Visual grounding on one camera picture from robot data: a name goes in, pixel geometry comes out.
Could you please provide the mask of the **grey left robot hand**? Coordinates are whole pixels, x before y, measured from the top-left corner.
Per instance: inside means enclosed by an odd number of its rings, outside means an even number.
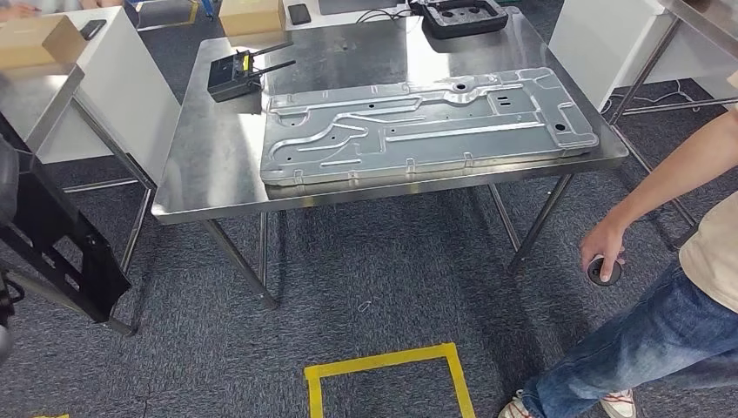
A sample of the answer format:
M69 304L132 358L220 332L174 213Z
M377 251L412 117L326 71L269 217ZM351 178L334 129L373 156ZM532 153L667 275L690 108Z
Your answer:
M16 216L19 176L18 152L1 137L1 227L10 225Z

